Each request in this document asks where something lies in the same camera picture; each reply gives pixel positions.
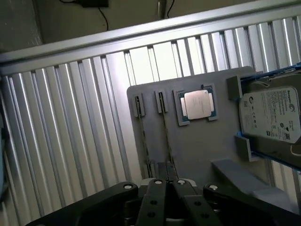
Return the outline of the grey parts rack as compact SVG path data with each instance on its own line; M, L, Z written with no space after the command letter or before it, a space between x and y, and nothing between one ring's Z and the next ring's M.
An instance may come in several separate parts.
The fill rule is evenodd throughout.
M212 167L212 162L234 162L266 185L273 187L269 180L270 173L267 166L267 161L272 159L257 155L251 150L250 139L241 136L236 100L241 93L238 86L239 78L262 73L245 66L129 87L127 98L136 148L140 164L145 167L145 175L149 177L135 96L141 94L143 98L145 115L142 119L152 178L154 178L157 177L158 163L170 163L158 95L162 92L169 142L174 159L173 166L179 178L191 179L199 186L210 182L221 182L221 178L216 175ZM203 89L212 91L216 115L184 121L178 93Z

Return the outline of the hard disk with white label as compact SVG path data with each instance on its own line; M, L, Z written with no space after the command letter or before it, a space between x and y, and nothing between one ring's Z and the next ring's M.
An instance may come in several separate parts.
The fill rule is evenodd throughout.
M244 135L298 143L301 139L301 74L245 83L239 116Z

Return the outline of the aluminium table edge rail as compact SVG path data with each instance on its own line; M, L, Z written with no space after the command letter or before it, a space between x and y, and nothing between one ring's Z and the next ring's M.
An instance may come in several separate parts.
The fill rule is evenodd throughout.
M216 19L224 19L253 12L257 13L271 9L297 6L299 4L301 4L301 0L257 0L234 6L212 9L205 12L174 17L171 19L164 19L156 22L115 29L70 40L64 40L51 44L39 45L32 48L24 48L21 50L3 53L0 54L0 65L8 64L10 62L22 61L26 58L31 59L46 56L51 53L70 51L90 45L97 45L110 41L138 37L153 32L168 31L175 28L182 28L188 25L205 23Z

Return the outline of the CPU with silver lid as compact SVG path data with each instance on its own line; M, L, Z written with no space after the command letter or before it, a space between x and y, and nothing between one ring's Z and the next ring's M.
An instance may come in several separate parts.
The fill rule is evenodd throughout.
M209 118L216 115L211 90L203 89L191 92L179 92L178 97L184 121Z

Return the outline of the RAM stick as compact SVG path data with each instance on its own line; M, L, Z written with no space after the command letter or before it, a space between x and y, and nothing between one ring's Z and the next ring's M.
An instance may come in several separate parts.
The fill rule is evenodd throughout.
M146 166L147 166L148 176L152 177L151 161L149 158L149 152L148 152L148 147L147 147L147 143L146 143L146 135L145 135L143 119L142 119L142 117L145 115L145 111L144 111L144 106L143 106L143 98L142 98L141 94L135 96L135 105L136 105L136 109L137 109L137 117L139 119L140 131L142 134L143 149L145 151L145 156L146 156Z
M165 116L166 108L165 108L163 93L159 92L158 95L159 95L159 101L160 101L160 106L161 106L161 110L162 110L162 117L163 117L163 123L164 123L165 134L166 134L166 145L167 145L167 149L168 149L168 152L169 152L169 160L174 165L174 159L173 159L173 155L172 155L172 148L171 148L170 142L169 142L168 128L167 128L167 122L166 122L166 116Z

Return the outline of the blue disk caddy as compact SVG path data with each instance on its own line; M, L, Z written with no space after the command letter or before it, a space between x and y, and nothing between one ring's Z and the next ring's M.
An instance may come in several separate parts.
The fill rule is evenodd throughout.
M285 67L279 70L271 71L268 73L254 74L246 77L240 77L240 95L236 100L240 101L244 94L244 84L248 81L255 81L261 78L273 77L273 76L282 76L289 74L301 74L301 62ZM301 171L301 139L296 144L290 144L284 141L276 141L268 138L254 137L249 135L244 135L241 132L241 136L250 139L251 141L251 150L259 156L265 156L274 161L282 163L286 166L294 168Z

